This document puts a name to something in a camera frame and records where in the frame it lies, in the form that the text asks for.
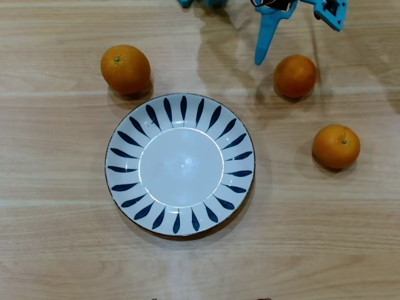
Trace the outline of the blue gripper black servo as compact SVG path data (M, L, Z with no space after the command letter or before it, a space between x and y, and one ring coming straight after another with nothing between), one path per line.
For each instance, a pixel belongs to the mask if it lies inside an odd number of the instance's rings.
M297 3L296 0L251 0L255 10L261 14L254 55L254 62L257 66L260 66L266 58L280 20L289 19Z

